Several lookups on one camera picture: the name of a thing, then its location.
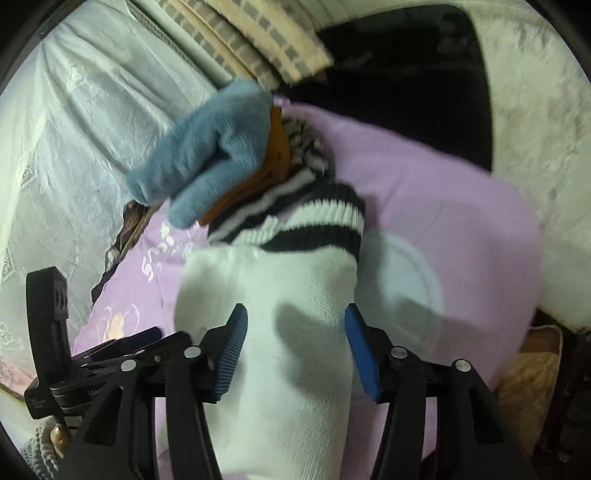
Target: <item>purple fabric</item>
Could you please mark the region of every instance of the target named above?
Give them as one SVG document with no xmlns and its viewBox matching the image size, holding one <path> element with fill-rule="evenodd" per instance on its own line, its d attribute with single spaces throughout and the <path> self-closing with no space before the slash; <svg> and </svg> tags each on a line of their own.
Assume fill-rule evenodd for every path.
<svg viewBox="0 0 591 480">
<path fill-rule="evenodd" d="M 303 116 L 322 133 L 336 178 L 366 199 L 365 238 L 387 232 L 432 271 L 444 313 L 433 315 L 437 336 L 416 353 L 447 364 L 466 358 L 492 384 L 517 352 L 537 302 L 540 236 L 517 190 L 391 132 L 311 106 L 285 106 L 284 112 Z M 154 325 L 173 331 L 183 258 L 206 246 L 206 231 L 176 231 L 166 217 L 167 205 L 105 286 L 74 352 Z M 342 480 L 369 478 L 386 410 L 354 398 Z M 428 402 L 424 455 L 434 449 L 435 435 L 435 404 Z"/>
</svg>

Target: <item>orange fabric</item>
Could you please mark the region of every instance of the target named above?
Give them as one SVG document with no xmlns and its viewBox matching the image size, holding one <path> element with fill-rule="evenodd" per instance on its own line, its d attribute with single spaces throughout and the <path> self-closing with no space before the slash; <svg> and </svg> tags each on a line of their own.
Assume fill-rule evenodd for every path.
<svg viewBox="0 0 591 480">
<path fill-rule="evenodd" d="M 249 179 L 236 186 L 220 198 L 199 220 L 199 225 L 207 225 L 224 210 L 245 198 L 286 180 L 291 165 L 290 143 L 283 129 L 281 108 L 271 109 L 271 132 L 262 167 Z"/>
</svg>

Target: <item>blue gripper pad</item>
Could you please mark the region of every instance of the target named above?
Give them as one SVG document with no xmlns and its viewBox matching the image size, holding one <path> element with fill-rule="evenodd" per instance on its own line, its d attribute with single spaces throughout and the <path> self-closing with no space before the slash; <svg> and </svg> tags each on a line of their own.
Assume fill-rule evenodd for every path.
<svg viewBox="0 0 591 480">
<path fill-rule="evenodd" d="M 230 383 L 246 338 L 248 313 L 244 305 L 236 304 L 224 328 L 229 329 L 228 337 L 214 369 L 213 396 L 218 401 L 230 389 Z"/>
<path fill-rule="evenodd" d="M 379 384 L 378 361 L 369 347 L 369 343 L 363 332 L 365 322 L 359 314 L 355 304 L 349 305 L 345 310 L 345 331 L 349 339 L 353 360 L 361 378 L 363 390 L 373 401 L 378 401 L 382 396 L 382 387 Z"/>
</svg>

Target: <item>metal pin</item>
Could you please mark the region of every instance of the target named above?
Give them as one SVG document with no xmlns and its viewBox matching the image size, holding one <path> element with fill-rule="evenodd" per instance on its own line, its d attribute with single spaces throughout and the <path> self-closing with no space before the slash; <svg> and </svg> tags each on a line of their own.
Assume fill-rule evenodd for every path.
<svg viewBox="0 0 591 480">
<path fill-rule="evenodd" d="M 126 360 L 125 362 L 123 362 L 121 364 L 121 370 L 123 370 L 124 372 L 131 372 L 137 366 L 138 366 L 138 363 L 135 360 L 130 358 L 129 360 Z"/>
<path fill-rule="evenodd" d="M 199 355 L 201 355 L 201 349 L 196 345 L 192 345 L 185 349 L 183 355 L 186 358 L 197 358 Z"/>
<path fill-rule="evenodd" d="M 406 358 L 408 356 L 408 352 L 405 348 L 401 346 L 395 346 L 390 350 L 390 355 L 394 358 Z"/>
<path fill-rule="evenodd" d="M 470 369 L 472 368 L 472 366 L 470 365 L 470 362 L 468 362 L 466 360 L 458 360 L 456 362 L 456 368 L 460 372 L 468 372 L 468 371 L 470 371 Z"/>
</svg>

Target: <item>purple mat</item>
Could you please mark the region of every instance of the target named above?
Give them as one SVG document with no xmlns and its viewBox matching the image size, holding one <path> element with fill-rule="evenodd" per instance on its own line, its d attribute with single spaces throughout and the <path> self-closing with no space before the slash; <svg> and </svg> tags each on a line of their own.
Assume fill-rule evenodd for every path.
<svg viewBox="0 0 591 480">
<path fill-rule="evenodd" d="M 516 354 L 537 302 L 540 235 L 517 190 L 391 132 L 310 106 L 284 112 L 322 133 L 336 178 L 367 201 L 355 294 L 367 323 L 423 359 L 466 358 L 491 385 Z M 167 205 L 105 286 L 75 353 L 155 325 L 173 331 L 184 259 L 206 246 L 206 231 L 176 231 L 166 218 Z M 424 455 L 435 445 L 434 407 L 428 401 Z M 356 385 L 342 479 L 369 478 L 386 410 Z"/>
</svg>

